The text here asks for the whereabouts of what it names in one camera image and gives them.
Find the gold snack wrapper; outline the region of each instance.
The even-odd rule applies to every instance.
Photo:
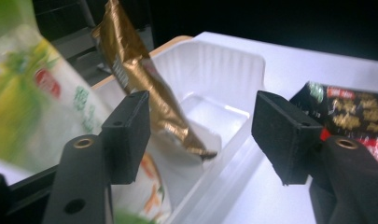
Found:
[[[172,91],[162,80],[119,0],[105,5],[103,21],[93,31],[114,76],[126,93],[149,91],[151,129],[203,160],[216,156],[190,128]]]

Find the black snack package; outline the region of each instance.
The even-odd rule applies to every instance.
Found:
[[[378,161],[378,93],[307,82],[290,100],[331,134],[358,140]]]

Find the red logo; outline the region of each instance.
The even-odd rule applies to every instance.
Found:
[[[352,91],[343,90],[335,87],[328,87],[328,97],[338,97],[343,99],[355,99],[355,94]]]
[[[40,90],[50,93],[55,98],[61,95],[61,86],[47,69],[40,69],[35,74],[35,81]]]

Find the white plastic tray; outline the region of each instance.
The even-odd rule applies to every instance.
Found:
[[[250,134],[257,90],[263,89],[264,60],[253,53],[202,41],[180,42],[153,57],[191,125],[212,149],[202,163],[150,138],[150,152],[166,182],[173,207],[167,223],[220,223],[263,155]],[[120,97],[101,92],[112,106]]]

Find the snack package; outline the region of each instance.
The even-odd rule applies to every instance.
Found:
[[[322,139],[356,139],[378,161],[378,93],[308,82],[290,102],[325,126]]]
[[[157,166],[145,153],[135,183],[112,186],[117,224],[163,223],[171,215],[167,189]]]
[[[110,112],[38,32],[32,1],[0,1],[0,160],[43,171]]]
[[[119,0],[107,2],[104,19],[93,35],[99,39],[105,60],[125,92],[150,92],[152,132],[161,135],[163,139],[171,139],[176,146],[202,159],[214,158],[217,153],[206,150],[203,142],[189,126]]]

